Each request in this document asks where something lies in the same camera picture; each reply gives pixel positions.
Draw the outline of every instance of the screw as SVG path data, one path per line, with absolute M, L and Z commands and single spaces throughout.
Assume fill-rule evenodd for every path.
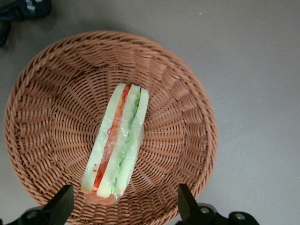
M 203 214 L 207 214 L 210 212 L 209 209 L 207 209 L 206 207 L 202 207 L 202 208 L 200 208 L 200 210 Z
M 245 216 L 244 216 L 243 214 L 241 214 L 241 213 L 236 213 L 236 214 L 235 214 L 235 217 L 236 217 L 237 219 L 239 219 L 239 220 L 244 220 L 244 219 L 246 219 Z
M 38 211 L 37 211 L 37 210 L 31 211 L 31 212 L 29 212 L 29 213 L 26 215 L 26 218 L 27 218 L 27 219 L 34 218 L 37 214 L 38 214 Z

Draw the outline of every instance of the brown wicker basket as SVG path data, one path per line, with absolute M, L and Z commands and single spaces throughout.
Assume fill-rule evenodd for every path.
M 120 202 L 87 205 L 82 175 L 119 82 L 150 91 L 144 140 Z M 199 196 L 217 153 L 213 109 L 193 72 L 161 45 L 116 31 L 78 34 L 38 54 L 11 91 L 4 132 L 15 173 L 37 203 L 74 185 L 74 225 L 170 221 L 179 215 L 177 185 Z

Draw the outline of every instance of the wrapped sandwich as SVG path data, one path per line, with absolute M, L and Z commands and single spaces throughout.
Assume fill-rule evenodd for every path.
M 143 139 L 148 100 L 140 86 L 117 85 L 82 178 L 86 203 L 110 205 L 124 194 Z

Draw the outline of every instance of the gray floor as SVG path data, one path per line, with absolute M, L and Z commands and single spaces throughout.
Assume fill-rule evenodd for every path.
M 14 23 L 0 49 L 1 118 L 20 71 L 49 44 L 90 30 L 145 36 L 192 68 L 214 106 L 218 158 L 199 201 L 226 217 L 241 210 L 262 225 L 299 224 L 298 0 L 52 3 L 47 18 Z M 0 132 L 0 218 L 8 223 L 36 204 L 17 180 Z

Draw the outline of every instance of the red filling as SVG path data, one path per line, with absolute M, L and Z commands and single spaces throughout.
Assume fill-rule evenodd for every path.
M 116 114 L 115 114 L 115 116 L 113 118 L 113 122 L 112 122 L 112 127 L 107 131 L 107 134 L 109 135 L 107 143 L 109 143 L 109 145 L 106 145 L 104 148 L 104 153 L 103 153 L 102 161 L 101 161 L 100 167 L 98 169 L 98 172 L 97 172 L 97 170 L 94 170 L 95 172 L 97 172 L 97 176 L 96 176 L 94 186 L 93 186 L 94 191 L 97 191 L 99 188 L 99 185 L 103 178 L 104 172 L 106 170 L 108 161 L 112 155 L 114 145 L 117 141 L 119 128 L 120 128 L 120 124 L 121 124 L 120 120 L 122 117 L 125 100 L 129 93 L 129 90 L 130 90 L 130 86 L 126 85 L 122 92 L 122 96 L 118 102 Z

